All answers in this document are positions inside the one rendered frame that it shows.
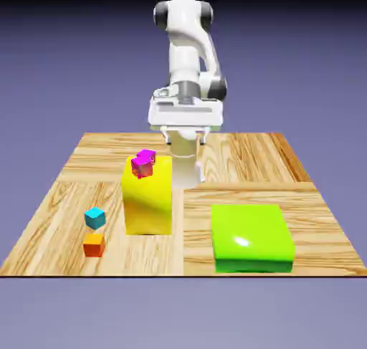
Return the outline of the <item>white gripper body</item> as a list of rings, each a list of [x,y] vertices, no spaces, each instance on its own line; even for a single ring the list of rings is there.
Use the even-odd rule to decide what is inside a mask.
[[[223,102],[194,98],[193,104],[179,104],[177,97],[152,97],[148,124],[152,129],[191,127],[219,130],[224,122]]]

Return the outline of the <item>small magenta cube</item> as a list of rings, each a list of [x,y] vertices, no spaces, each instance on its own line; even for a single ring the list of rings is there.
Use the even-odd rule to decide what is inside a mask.
[[[138,178],[145,178],[153,175],[152,160],[148,156],[136,156],[131,159],[131,169],[133,175]]]
[[[150,149],[142,149],[137,154],[138,157],[146,158],[152,165],[156,162],[156,152]]]

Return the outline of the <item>small cyan cube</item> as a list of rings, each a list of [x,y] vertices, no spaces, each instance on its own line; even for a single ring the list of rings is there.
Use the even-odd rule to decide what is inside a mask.
[[[93,207],[85,212],[85,223],[91,229],[99,229],[106,223],[106,215],[102,209]]]

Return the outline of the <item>small orange cube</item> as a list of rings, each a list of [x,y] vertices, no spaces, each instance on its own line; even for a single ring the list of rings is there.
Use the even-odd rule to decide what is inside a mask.
[[[82,245],[86,257],[101,257],[105,250],[105,237],[103,234],[87,234]]]

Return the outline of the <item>large yellow box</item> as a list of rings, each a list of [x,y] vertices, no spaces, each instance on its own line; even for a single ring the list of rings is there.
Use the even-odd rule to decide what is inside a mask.
[[[172,158],[159,156],[153,174],[133,175],[129,157],[122,175],[127,235],[169,235],[172,231]]]

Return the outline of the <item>large green box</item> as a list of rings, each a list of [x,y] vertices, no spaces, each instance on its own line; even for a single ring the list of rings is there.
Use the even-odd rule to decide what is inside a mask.
[[[211,237],[217,273],[288,273],[295,245],[277,204],[214,204]]]

